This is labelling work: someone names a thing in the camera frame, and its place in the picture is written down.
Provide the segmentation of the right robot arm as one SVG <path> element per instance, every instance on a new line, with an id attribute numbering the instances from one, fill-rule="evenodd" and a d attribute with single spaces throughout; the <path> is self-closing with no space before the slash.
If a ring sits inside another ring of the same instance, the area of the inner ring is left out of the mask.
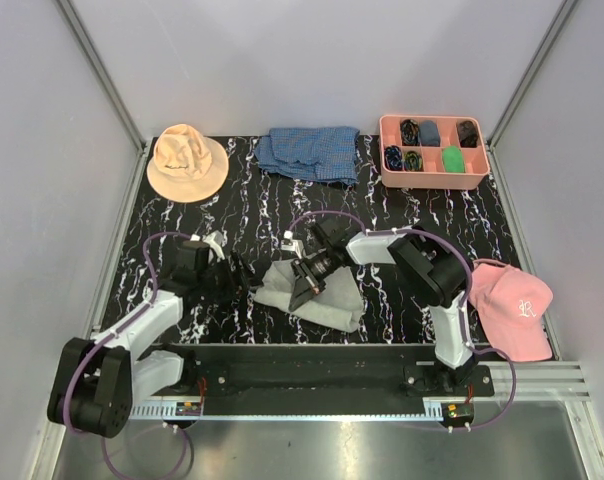
<path id="1" fill-rule="evenodd" d="M 328 288 L 328 277 L 341 267 L 367 264 L 396 266 L 413 295 L 430 311 L 435 332 L 435 361 L 415 376 L 423 392 L 440 390 L 458 396 L 472 383 L 477 365 L 470 339 L 467 299 L 472 284 L 471 261 L 435 224 L 385 232 L 346 228 L 334 220 L 310 226 L 320 249 L 298 254 L 292 263 L 294 311 Z"/>

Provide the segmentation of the grey cloth napkin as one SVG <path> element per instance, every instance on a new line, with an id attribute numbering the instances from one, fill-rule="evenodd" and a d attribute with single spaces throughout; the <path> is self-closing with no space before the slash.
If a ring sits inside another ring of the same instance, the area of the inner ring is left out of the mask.
<path id="1" fill-rule="evenodd" d="M 359 328 L 365 306 L 350 268 L 339 268 L 326 279 L 323 292 L 300 308 L 289 310 L 294 286 L 291 264 L 291 260 L 272 263 L 262 279 L 263 285 L 254 295 L 257 303 L 346 333 L 353 333 Z"/>

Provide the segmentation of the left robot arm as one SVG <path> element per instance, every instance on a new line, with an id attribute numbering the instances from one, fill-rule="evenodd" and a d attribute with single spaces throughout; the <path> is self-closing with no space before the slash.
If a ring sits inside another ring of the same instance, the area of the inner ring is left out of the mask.
<path id="1" fill-rule="evenodd" d="M 132 409 L 156 392 L 168 388 L 185 396 L 196 388 L 192 355 L 152 344 L 199 303 L 232 302 L 261 282 L 237 252 L 224 253 L 220 232 L 175 236 L 181 242 L 163 275 L 143 253 L 152 281 L 148 299 L 93 338 L 74 337 L 64 345 L 47 405 L 50 422 L 113 438 Z"/>

